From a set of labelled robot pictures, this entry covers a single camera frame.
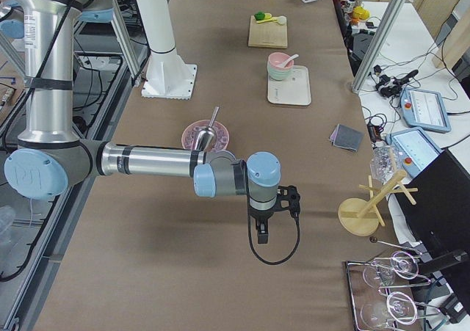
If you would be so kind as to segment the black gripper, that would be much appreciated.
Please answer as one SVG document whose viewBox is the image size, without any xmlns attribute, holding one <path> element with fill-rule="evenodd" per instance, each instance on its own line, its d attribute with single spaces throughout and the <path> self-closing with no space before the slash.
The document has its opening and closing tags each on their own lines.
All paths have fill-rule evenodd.
<svg viewBox="0 0 470 331">
<path fill-rule="evenodd" d="M 258 209 L 248 203 L 248 214 L 256 220 L 257 242 L 267 244 L 269 240 L 268 220 L 277 212 L 289 211 L 291 218 L 299 219 L 300 194 L 293 185 L 279 186 L 274 203 L 266 209 Z"/>
</svg>

